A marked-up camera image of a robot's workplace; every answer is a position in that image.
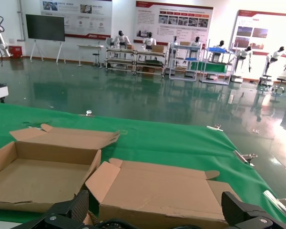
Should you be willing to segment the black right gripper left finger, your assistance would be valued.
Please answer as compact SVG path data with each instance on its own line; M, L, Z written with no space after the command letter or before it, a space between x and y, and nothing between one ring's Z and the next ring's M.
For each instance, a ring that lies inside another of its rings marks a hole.
M52 205L42 216L16 229L82 229L89 210L89 193L82 190L72 200Z

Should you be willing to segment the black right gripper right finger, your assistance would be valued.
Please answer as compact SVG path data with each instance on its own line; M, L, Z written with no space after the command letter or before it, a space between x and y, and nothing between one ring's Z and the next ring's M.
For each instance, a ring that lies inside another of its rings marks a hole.
M221 195L222 212L230 229L286 229L286 224L274 219L257 205L238 200L231 192Z

